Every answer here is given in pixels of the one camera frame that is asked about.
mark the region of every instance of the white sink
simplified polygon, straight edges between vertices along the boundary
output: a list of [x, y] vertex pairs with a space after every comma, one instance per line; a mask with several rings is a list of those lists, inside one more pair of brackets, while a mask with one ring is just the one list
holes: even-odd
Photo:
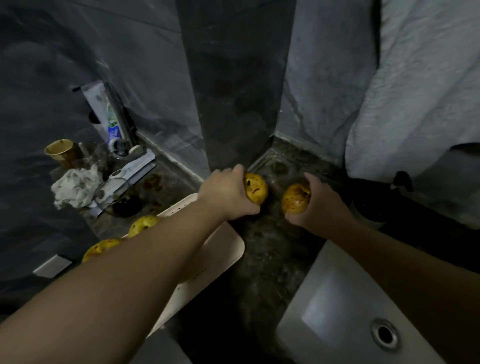
[[331, 241], [318, 254], [277, 334], [298, 364], [444, 364], [367, 272]]

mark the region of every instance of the white tray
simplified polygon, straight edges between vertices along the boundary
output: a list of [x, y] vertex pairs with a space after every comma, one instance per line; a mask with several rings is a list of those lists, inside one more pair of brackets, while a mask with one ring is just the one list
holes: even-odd
[[[197, 199], [197, 194], [191, 194], [177, 202], [172, 207], [158, 214], [158, 217], [170, 216]], [[189, 280], [180, 283], [173, 292], [170, 301], [165, 306], [157, 320], [150, 336], [163, 326], [183, 306], [203, 291], [223, 272], [239, 260], [245, 252], [243, 239], [235, 232], [229, 223], [223, 223], [205, 241], [198, 254], [188, 266]]]

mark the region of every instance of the floor drain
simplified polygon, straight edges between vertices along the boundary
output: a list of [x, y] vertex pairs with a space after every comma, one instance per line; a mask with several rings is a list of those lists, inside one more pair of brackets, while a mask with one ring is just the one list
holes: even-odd
[[370, 326], [373, 340], [387, 352], [397, 352], [400, 349], [400, 337], [390, 321], [376, 318]]

